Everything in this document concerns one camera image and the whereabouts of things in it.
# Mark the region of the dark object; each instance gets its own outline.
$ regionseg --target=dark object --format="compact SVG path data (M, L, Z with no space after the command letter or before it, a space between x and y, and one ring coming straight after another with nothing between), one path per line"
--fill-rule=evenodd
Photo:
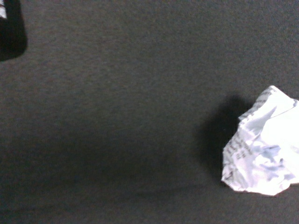
M0 18L0 61L20 56L27 46L19 1L4 1L4 6L7 19Z

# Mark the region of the black object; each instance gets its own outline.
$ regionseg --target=black object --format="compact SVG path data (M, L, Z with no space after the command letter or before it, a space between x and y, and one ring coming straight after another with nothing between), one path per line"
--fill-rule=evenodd
M20 56L27 38L18 0L4 1L7 18L0 18L0 61Z

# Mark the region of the white crumpled paper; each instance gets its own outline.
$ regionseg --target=white crumpled paper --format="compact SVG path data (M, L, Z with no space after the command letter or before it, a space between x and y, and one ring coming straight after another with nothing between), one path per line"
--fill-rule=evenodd
M239 119L223 150L222 181L272 196L299 183L298 101L270 86Z

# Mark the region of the crumpled paper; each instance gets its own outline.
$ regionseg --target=crumpled paper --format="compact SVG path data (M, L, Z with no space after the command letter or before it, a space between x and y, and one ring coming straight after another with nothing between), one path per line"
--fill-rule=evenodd
M299 104L275 86L239 117L223 149L222 181L235 191L276 195L299 183Z

